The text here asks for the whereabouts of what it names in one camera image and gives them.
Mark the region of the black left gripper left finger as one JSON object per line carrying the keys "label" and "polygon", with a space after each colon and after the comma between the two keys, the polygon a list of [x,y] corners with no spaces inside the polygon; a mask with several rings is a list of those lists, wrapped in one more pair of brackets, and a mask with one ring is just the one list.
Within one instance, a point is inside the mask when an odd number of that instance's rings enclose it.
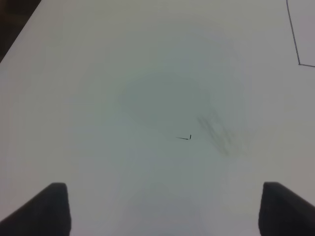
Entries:
{"label": "black left gripper left finger", "polygon": [[0,222],[2,236],[68,236],[71,213],[65,183],[51,183]]}

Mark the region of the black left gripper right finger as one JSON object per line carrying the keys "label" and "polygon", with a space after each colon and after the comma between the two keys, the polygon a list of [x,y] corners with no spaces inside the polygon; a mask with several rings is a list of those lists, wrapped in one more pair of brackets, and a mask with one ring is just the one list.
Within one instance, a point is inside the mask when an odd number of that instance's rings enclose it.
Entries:
{"label": "black left gripper right finger", "polygon": [[313,236],[315,206],[278,182],[265,182],[258,228],[262,236]]}

